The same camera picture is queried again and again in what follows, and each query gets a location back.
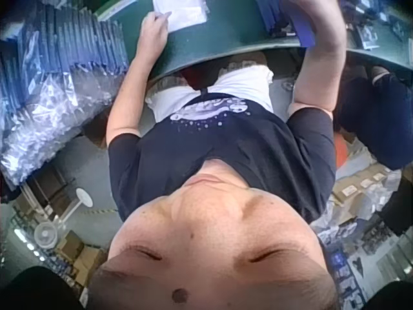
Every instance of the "eye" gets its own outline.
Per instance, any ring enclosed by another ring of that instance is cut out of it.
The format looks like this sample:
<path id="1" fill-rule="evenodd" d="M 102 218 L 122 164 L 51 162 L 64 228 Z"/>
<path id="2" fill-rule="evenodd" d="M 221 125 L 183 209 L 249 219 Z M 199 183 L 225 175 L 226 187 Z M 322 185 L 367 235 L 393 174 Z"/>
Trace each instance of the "eye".
<path id="1" fill-rule="evenodd" d="M 141 252 L 142 254 L 146 255 L 146 256 L 149 257 L 150 259 L 153 259 L 153 260 L 162 260 L 162 257 L 160 257 L 160 256 L 157 255 L 157 254 L 150 253 L 150 252 L 145 251 L 145 250 L 139 250 L 139 252 Z"/>
<path id="2" fill-rule="evenodd" d="M 264 253 L 264 254 L 260 254 L 259 256 L 251 259 L 251 260 L 250 260 L 250 263 L 258 263 L 258 262 L 261 262 L 261 261 L 263 261 L 265 258 L 268 258 L 269 256 L 271 256 L 271 255 L 273 255 L 274 253 L 277 253 L 277 252 L 279 252 L 279 251 L 273 250 L 273 251 L 268 251 L 268 252 L 266 252 L 266 253 Z"/>
<path id="3" fill-rule="evenodd" d="M 151 260 L 157 260 L 160 261 L 162 260 L 162 256 L 155 253 L 154 251 L 146 248 L 146 247 L 142 247 L 142 246 L 136 246 L 136 245 L 131 245 L 131 246 L 127 246 L 124 251 L 131 251 L 131 252 L 135 252 L 139 255 L 144 255 L 145 258 L 149 258 Z"/>

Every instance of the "lip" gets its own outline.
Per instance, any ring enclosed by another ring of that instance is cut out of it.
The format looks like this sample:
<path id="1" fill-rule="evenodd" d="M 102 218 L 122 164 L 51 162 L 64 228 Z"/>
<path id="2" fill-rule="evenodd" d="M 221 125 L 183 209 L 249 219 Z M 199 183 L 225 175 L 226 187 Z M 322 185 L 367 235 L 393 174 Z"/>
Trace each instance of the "lip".
<path id="1" fill-rule="evenodd" d="M 211 174 L 196 174 L 195 176 L 191 176 L 183 186 L 194 185 L 201 182 L 222 183 L 223 181 Z"/>

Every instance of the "mole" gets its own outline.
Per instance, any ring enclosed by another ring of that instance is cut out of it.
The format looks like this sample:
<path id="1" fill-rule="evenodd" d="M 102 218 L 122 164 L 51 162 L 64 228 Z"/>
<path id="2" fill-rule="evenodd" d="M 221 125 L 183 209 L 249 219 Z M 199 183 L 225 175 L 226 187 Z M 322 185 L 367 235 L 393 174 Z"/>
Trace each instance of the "mole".
<path id="1" fill-rule="evenodd" d="M 176 289 L 172 292 L 172 300 L 176 304 L 185 304 L 188 297 L 189 293 L 186 289 Z"/>

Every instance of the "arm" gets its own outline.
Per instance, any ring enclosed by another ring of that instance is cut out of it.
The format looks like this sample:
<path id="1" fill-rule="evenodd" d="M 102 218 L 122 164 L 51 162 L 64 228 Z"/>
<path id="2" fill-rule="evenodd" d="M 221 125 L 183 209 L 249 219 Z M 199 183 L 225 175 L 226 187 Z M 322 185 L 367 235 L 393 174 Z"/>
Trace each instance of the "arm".
<path id="1" fill-rule="evenodd" d="M 341 11 L 336 0 L 289 1 L 309 16 L 316 32 L 316 45 L 306 52 L 288 112 L 291 116 L 300 109 L 313 107 L 332 118 L 346 58 L 347 34 Z"/>
<path id="2" fill-rule="evenodd" d="M 150 12 L 142 21 L 137 51 L 110 111 L 106 144 L 120 134 L 139 135 L 149 73 L 161 55 L 168 38 L 168 17 Z"/>

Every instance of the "white fan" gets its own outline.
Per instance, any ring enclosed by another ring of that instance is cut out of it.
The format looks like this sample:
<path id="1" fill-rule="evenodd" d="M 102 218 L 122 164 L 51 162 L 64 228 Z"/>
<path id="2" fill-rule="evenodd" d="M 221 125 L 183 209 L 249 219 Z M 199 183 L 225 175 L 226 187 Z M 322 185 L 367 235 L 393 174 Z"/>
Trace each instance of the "white fan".
<path id="1" fill-rule="evenodd" d="M 34 240 L 42 249 L 53 249 L 57 243 L 57 229 L 50 223 L 40 223 L 34 230 Z"/>
<path id="2" fill-rule="evenodd" d="M 88 208 L 93 207 L 92 197 L 80 187 L 76 189 L 77 200 L 73 201 L 70 206 L 67 208 L 66 212 L 62 215 L 59 223 L 65 223 L 69 217 L 79 208 L 82 204 Z"/>

